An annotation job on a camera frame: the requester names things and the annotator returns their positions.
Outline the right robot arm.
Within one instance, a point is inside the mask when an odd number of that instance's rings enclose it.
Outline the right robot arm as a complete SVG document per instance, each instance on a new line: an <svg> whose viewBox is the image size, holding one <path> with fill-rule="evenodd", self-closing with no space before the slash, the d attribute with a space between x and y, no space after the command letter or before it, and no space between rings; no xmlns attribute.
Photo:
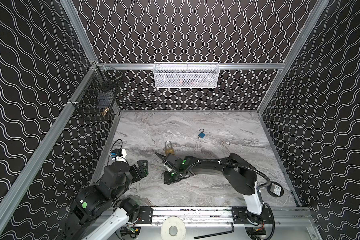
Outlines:
<svg viewBox="0 0 360 240"><path fill-rule="evenodd" d="M258 171L237 154L230 154L221 159L200 159L186 156L181 159L173 154L164 156L156 153L167 168L164 172L164 183L174 184L195 175L222 175L232 188L243 195L247 211L251 215L261 215L264 202L261 198L261 188L267 187L270 179Z"/></svg>

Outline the small blue padlock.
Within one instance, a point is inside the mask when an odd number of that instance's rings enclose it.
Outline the small blue padlock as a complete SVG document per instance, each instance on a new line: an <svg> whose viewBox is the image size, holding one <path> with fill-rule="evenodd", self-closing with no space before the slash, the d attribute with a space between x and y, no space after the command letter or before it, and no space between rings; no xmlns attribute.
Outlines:
<svg viewBox="0 0 360 240"><path fill-rule="evenodd" d="M206 136L204 131L205 131L204 129L199 130L198 139L203 139Z"/></svg>

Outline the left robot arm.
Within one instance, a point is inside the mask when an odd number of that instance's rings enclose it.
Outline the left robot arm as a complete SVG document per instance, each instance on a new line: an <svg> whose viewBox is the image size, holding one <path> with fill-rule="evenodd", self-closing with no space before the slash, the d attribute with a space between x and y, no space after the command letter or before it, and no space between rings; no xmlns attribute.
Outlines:
<svg viewBox="0 0 360 240"><path fill-rule="evenodd" d="M105 167L101 178L80 190L72 200L67 211L65 228L57 239L77 240L104 211L117 205L117 201L131 184L148 176L148 166L147 160L139 160L132 166L126 161L115 161Z"/></svg>

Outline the brass padlock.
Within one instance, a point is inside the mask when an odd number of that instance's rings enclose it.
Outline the brass padlock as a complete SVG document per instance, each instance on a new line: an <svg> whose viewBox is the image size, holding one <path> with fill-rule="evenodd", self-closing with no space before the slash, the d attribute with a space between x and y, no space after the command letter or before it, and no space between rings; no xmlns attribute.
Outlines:
<svg viewBox="0 0 360 240"><path fill-rule="evenodd" d="M175 155L175 151L171 141L165 141L165 156Z"/></svg>

